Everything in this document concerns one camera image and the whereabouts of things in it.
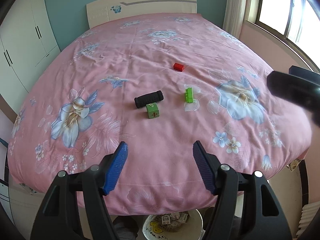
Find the green building block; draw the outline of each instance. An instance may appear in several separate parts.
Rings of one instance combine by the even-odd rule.
[[[186,102],[193,103],[193,92],[192,88],[186,89]]]
[[[157,103],[146,105],[149,119],[159,117],[159,109]]]

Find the metal screw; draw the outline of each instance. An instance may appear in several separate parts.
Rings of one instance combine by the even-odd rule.
[[[62,178],[66,175],[66,172],[65,171],[59,171],[58,173],[58,177]]]
[[[222,165],[220,166],[220,168],[221,168],[222,170],[224,170],[224,171],[230,170],[230,167],[229,167],[228,164],[222,164]]]
[[[258,178],[261,178],[263,176],[262,172],[261,171],[255,171],[254,172],[255,176],[258,177]]]
[[[90,169],[92,171],[97,171],[99,169],[99,165],[92,165]]]

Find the white bucket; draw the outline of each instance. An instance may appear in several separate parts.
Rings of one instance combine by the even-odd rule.
[[[202,216],[197,209],[188,211],[188,213],[189,217],[187,223],[182,225],[178,232],[167,232],[162,230],[157,226],[159,223],[153,220],[156,216],[150,215],[143,224],[143,235],[147,240],[198,240],[203,236]]]

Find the tile floor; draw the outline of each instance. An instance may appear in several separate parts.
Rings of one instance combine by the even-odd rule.
[[[284,210],[286,218],[292,232],[292,236],[298,231],[298,223],[301,217],[301,181],[299,170],[296,169],[290,172],[288,169],[283,169],[280,173],[269,180],[279,202]],[[36,217],[36,213],[44,197],[42,193],[31,195],[22,186],[15,184],[9,177],[9,194],[11,201],[12,216],[16,227],[21,234],[27,239],[30,239],[31,229]],[[238,197],[235,214],[241,216],[243,196]],[[84,236],[92,239],[85,209],[79,208],[81,225]],[[134,216],[134,219],[142,226],[146,216]],[[145,240],[141,231],[139,231],[137,240]]]

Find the headboard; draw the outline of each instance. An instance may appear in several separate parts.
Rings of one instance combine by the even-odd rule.
[[[162,12],[197,13],[197,0],[97,0],[87,4],[90,29],[125,17]]]

